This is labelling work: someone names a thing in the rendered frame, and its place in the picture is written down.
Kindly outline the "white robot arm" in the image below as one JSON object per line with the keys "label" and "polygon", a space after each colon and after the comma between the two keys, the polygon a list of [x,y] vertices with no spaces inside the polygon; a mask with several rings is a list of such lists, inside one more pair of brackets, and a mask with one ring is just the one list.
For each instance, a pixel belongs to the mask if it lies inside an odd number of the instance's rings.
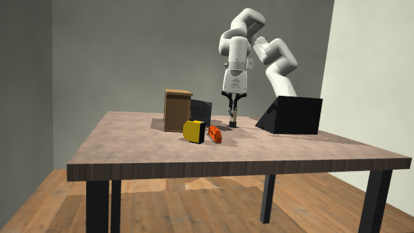
{"label": "white robot arm", "polygon": [[[244,9],[231,24],[231,30],[222,34],[219,52],[229,56],[225,67],[228,69],[244,69],[246,57],[250,54],[251,46],[264,65],[274,62],[266,70],[276,96],[297,96],[288,78],[285,76],[297,68],[298,63],[282,39],[275,39],[268,44],[262,36],[255,36],[265,26],[265,18],[251,8]],[[235,36],[235,37],[234,37]],[[242,36],[242,37],[240,37]]]}

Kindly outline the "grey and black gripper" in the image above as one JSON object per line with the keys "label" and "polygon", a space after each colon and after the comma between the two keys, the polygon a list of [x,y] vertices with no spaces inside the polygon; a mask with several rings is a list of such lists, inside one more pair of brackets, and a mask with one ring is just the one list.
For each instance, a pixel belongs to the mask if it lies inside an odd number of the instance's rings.
{"label": "grey and black gripper", "polygon": [[232,110],[233,106],[232,93],[236,94],[234,99],[235,110],[235,108],[237,108],[237,101],[242,97],[246,97],[246,90],[247,71],[245,71],[244,69],[226,69],[224,74],[223,91],[221,94],[227,96],[227,98],[230,100],[230,110]]}

